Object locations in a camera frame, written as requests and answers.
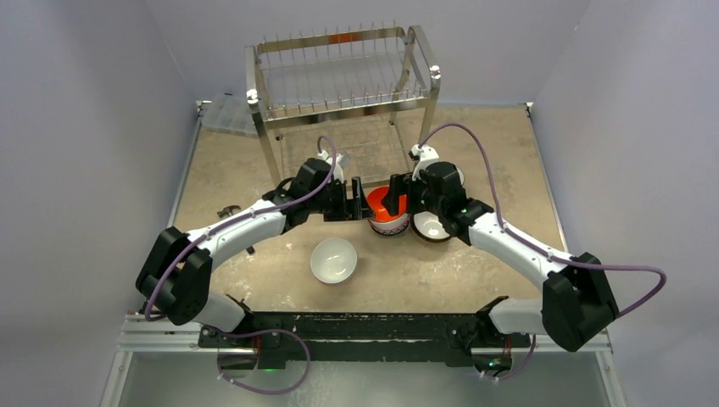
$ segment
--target cable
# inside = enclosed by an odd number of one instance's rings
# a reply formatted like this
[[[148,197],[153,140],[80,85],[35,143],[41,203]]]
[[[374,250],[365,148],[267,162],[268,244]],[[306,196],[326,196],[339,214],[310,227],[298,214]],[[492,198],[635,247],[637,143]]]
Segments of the cable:
[[[562,259],[559,257],[556,257],[552,254],[550,254],[548,251],[544,250],[543,248],[540,248],[536,244],[526,240],[524,237],[520,236],[516,232],[512,231],[505,223],[504,223],[504,217],[502,216],[502,208],[499,204],[499,195],[497,194],[497,188],[494,183],[494,176],[492,175],[492,168],[489,165],[489,158],[487,156],[487,151],[484,149],[484,146],[482,145],[482,142],[479,141],[479,138],[477,135],[474,134],[472,130],[470,130],[469,127],[466,125],[462,125],[461,123],[455,123],[455,122],[449,122],[444,123],[443,125],[438,126],[434,130],[430,131],[427,136],[420,141],[419,147],[425,145],[425,143],[435,134],[437,134],[438,131],[447,128],[447,127],[459,127],[460,129],[464,130],[467,134],[470,135],[472,140],[474,140],[474,143],[479,148],[480,153],[482,153],[482,159],[484,160],[484,167],[487,170],[487,176],[489,179],[489,189],[492,191],[492,199],[494,201],[494,210],[497,214],[497,220],[499,221],[499,224],[501,225],[502,229],[507,232],[508,235],[512,236],[517,242],[520,242],[527,246],[528,248],[534,250],[538,254],[541,254],[542,256],[546,257],[549,261],[556,261],[557,263],[561,263],[563,265],[569,265],[571,267],[577,267],[577,268],[583,268],[583,269],[589,269],[589,270],[609,270],[609,271],[648,271],[651,273],[655,273],[659,276],[659,282],[656,283],[654,288],[649,290],[648,293],[646,293],[642,298],[635,301],[633,304],[629,305],[625,309],[619,311],[619,315],[617,318],[621,318],[630,312],[634,311],[638,307],[642,306],[644,303],[649,301],[650,298],[654,297],[661,289],[666,285],[666,273],[658,268],[651,265],[590,265],[587,263],[582,263],[578,261],[573,261],[569,259]],[[530,356],[534,353],[534,348],[536,346],[536,336],[532,336],[532,346],[529,348],[529,353],[527,354],[527,357],[521,362],[521,364],[511,371],[509,374],[497,377],[495,380],[504,380],[508,379],[510,377],[513,377],[516,375],[521,369],[524,368],[524,366],[527,364],[527,361],[529,360]]]
[[[217,330],[217,332],[218,332],[220,335],[222,335],[223,337],[231,337],[231,338],[234,338],[234,339],[244,339],[244,338],[247,338],[247,337],[258,337],[259,335],[265,335],[265,334],[267,334],[267,333],[273,333],[273,332],[277,332],[277,333],[289,335],[289,336],[293,337],[297,342],[299,342],[300,346],[302,346],[302,350],[304,351],[304,355],[305,355],[305,357],[307,358],[307,365],[304,367],[304,372],[302,373],[302,376],[301,376],[301,377],[299,378],[299,380],[297,380],[292,386],[290,386],[290,387],[285,387],[285,388],[280,389],[280,390],[264,390],[264,389],[262,389],[262,388],[252,387],[252,386],[249,386],[249,385],[247,385],[247,384],[238,382],[238,381],[236,381],[235,379],[229,377],[229,376],[228,376],[227,374],[225,374],[225,372],[222,370],[222,364],[221,364],[222,359],[221,359],[220,357],[218,357],[218,358],[217,358],[217,371],[220,373],[220,376],[219,376],[218,378],[221,378],[221,379],[225,380],[226,382],[228,382],[228,383],[230,383],[230,384],[233,384],[233,385],[235,385],[235,386],[244,388],[245,390],[249,390],[250,392],[253,392],[253,393],[265,394],[265,395],[270,395],[270,396],[271,396],[271,395],[278,395],[278,394],[290,393],[292,390],[294,390],[295,388],[299,387],[299,385],[302,384],[302,382],[304,382],[304,379],[306,379],[306,378],[307,378],[307,375],[309,374],[309,366],[310,366],[311,363],[312,363],[311,360],[310,360],[310,357],[309,357],[309,348],[307,347],[307,343],[305,343],[305,342],[302,340],[302,338],[300,338],[300,337],[299,337],[296,333],[294,333],[294,332],[286,331],[286,330],[284,330],[284,329],[265,329],[265,330],[263,330],[263,331],[257,331],[257,332],[251,332],[251,333],[227,333],[227,332],[223,332],[223,331],[220,331],[220,330]]]
[[[492,380],[495,380],[497,382],[501,382],[503,380],[507,380],[512,378],[513,376],[516,376],[522,369],[524,369],[524,366],[527,365],[527,362],[529,362],[529,359],[532,358],[532,355],[534,354],[534,349],[537,347],[537,335],[532,335],[532,344],[529,345],[529,350],[527,351],[527,356],[524,357],[524,360],[516,367],[516,369],[511,370],[509,373],[502,377],[493,377]]]
[[[273,206],[273,207],[269,207],[269,208],[258,209],[258,210],[256,210],[254,213],[248,212],[248,213],[239,215],[239,216],[236,217],[236,218],[230,218],[227,222],[224,222],[224,223],[222,223],[222,224],[219,224],[219,225],[215,226],[215,227],[212,228],[210,231],[208,231],[207,234],[204,234],[204,235],[198,237],[197,239],[193,240],[192,242],[190,242],[190,244],[187,245],[187,247],[184,248],[184,249],[180,252],[180,254],[178,254],[177,257],[175,257],[174,260],[172,260],[172,262],[170,263],[170,265],[167,267],[167,269],[164,271],[164,273],[162,274],[162,276],[159,278],[157,284],[155,285],[155,289],[153,290],[153,293],[150,295],[150,298],[148,299],[148,302],[147,302],[147,304],[146,304],[146,306],[145,306],[145,319],[146,319],[147,321],[157,321],[157,320],[161,320],[161,319],[165,318],[165,315],[162,315],[162,314],[157,315],[157,316],[152,316],[152,310],[153,310],[153,306],[154,306],[154,304],[155,304],[155,301],[157,300],[157,297],[159,296],[160,291],[162,291],[162,286],[163,286],[164,283],[167,281],[167,279],[170,277],[170,274],[172,274],[172,271],[174,271],[175,268],[177,267],[177,265],[180,263],[180,261],[181,261],[182,259],[184,259],[185,256],[187,256],[187,254],[190,253],[190,251],[192,251],[194,248],[196,248],[200,243],[204,242],[205,240],[208,239],[208,237],[213,236],[214,234],[216,234],[216,233],[219,232],[219,231],[222,231],[223,229],[227,228],[228,226],[235,225],[236,223],[241,222],[241,221],[243,221],[243,220],[246,220],[246,219],[248,219],[248,218],[250,218],[250,217],[255,217],[255,216],[257,216],[257,215],[266,214],[266,213],[273,212],[273,211],[276,211],[276,210],[283,210],[283,209],[289,208],[289,207],[291,207],[291,206],[293,206],[293,205],[301,204],[302,202],[305,202],[305,201],[307,201],[308,199],[314,197],[314,195],[316,195],[317,193],[319,193],[319,192],[322,190],[322,188],[325,187],[326,184],[328,184],[328,183],[330,183],[330,182],[332,181],[332,175],[334,174],[334,172],[335,172],[335,166],[337,165],[337,149],[335,148],[335,144],[334,144],[334,142],[332,141],[332,139],[331,139],[330,137],[320,136],[320,137],[317,139],[317,150],[318,150],[318,152],[321,152],[321,141],[322,141],[322,140],[326,140],[326,141],[330,144],[330,149],[332,150],[332,164],[331,164],[331,166],[330,166],[330,171],[327,173],[327,176],[326,176],[325,179],[320,183],[320,185],[318,185],[315,189],[313,189],[312,191],[310,191],[310,192],[307,193],[306,195],[303,195],[302,197],[297,198],[297,199],[295,199],[295,200],[293,200],[293,201],[286,202],[286,203],[281,203],[281,204],[279,204],[279,205],[277,205],[277,206]],[[306,366],[305,369],[304,369],[303,375],[302,375],[302,376],[299,378],[299,380],[297,380],[292,386],[287,387],[287,388],[284,388],[284,389],[282,389],[282,390],[263,390],[263,389],[261,389],[261,388],[256,388],[256,387],[248,386],[248,385],[246,385],[246,384],[242,384],[242,383],[240,383],[240,382],[235,382],[233,379],[231,379],[230,377],[228,377],[227,375],[225,375],[225,374],[222,372],[222,369],[220,368],[220,361],[218,360],[218,369],[220,369],[220,375],[223,376],[223,378],[225,378],[225,380],[227,380],[229,383],[235,384],[235,385],[237,385],[237,386],[239,386],[239,387],[242,387],[242,388],[244,388],[244,389],[246,389],[246,390],[249,390],[249,391],[255,392],[255,393],[260,393],[260,394],[284,394],[284,393],[291,392],[292,390],[294,390],[295,388],[297,388],[300,384],[302,384],[302,382],[304,382],[304,379],[307,378],[307,374],[309,373],[309,365],[310,365],[310,363],[311,363],[311,360],[310,360],[310,357],[309,357],[309,349],[307,348],[307,344],[304,343],[304,341],[302,340],[302,338],[300,338],[299,336],[297,336],[295,333],[290,332],[290,331],[285,331],[285,330],[282,330],[282,329],[268,329],[268,330],[264,330],[264,331],[258,331],[258,332],[252,332],[252,333],[246,333],[246,334],[232,334],[232,333],[228,333],[228,332],[223,332],[223,331],[221,331],[221,330],[219,330],[219,329],[216,329],[216,328],[214,328],[214,329],[215,329],[217,332],[222,333],[222,334],[223,334],[224,336],[226,336],[226,337],[235,337],[235,338],[255,337],[255,336],[258,336],[258,335],[262,335],[262,334],[265,334],[265,333],[272,333],[272,332],[284,333],[284,334],[287,334],[287,335],[293,337],[295,340],[297,340],[297,341],[299,342],[299,344],[302,345],[302,348],[304,349],[304,353],[305,353],[305,355],[307,356],[307,366]]]

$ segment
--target orange object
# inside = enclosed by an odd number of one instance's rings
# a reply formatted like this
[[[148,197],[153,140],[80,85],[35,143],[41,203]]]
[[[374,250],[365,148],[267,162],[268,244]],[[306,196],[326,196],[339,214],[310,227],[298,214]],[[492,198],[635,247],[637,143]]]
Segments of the orange object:
[[[407,211],[407,195],[400,195],[399,214],[397,214],[397,216],[391,216],[389,212],[387,212],[387,208],[382,205],[382,199],[387,196],[387,192],[389,192],[389,186],[384,186],[378,187],[374,191],[370,192],[369,195],[367,195],[367,203],[370,205],[370,208],[372,208],[372,210],[375,212],[375,217],[372,218],[372,220],[375,222],[391,222],[393,220],[399,219],[399,217],[404,215],[404,212]]]

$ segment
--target gray wall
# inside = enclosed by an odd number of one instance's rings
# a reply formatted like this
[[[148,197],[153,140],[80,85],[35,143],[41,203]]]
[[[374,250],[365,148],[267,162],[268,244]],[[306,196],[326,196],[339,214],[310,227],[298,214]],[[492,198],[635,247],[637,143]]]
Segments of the gray wall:
[[[244,94],[243,47],[360,23],[419,24],[442,68],[444,102],[534,100],[589,0],[148,0],[195,98]]]
[[[716,405],[719,3],[592,1],[533,110],[573,251],[666,289],[610,329],[630,405]],[[621,305],[655,283],[611,278]]]
[[[99,403],[189,146],[147,5],[101,3],[0,3],[0,405]]]

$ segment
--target dish rack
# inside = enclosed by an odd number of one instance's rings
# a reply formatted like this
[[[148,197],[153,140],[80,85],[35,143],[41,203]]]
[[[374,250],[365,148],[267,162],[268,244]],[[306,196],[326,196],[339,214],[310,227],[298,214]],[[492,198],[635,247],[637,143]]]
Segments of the dish rack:
[[[264,38],[245,57],[247,101],[274,183],[316,155],[319,135],[332,137],[350,157],[345,176],[361,176],[366,187],[410,170],[397,114],[424,109],[412,138],[426,136],[441,78],[420,26],[300,31]]]

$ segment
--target clear plastic box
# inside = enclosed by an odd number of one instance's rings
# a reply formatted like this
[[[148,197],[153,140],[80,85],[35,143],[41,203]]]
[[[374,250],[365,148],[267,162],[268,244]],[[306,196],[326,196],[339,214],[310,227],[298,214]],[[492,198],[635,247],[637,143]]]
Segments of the clear plastic box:
[[[210,131],[257,138],[257,131],[245,98],[235,98],[232,95],[216,96],[204,113],[202,125]]]

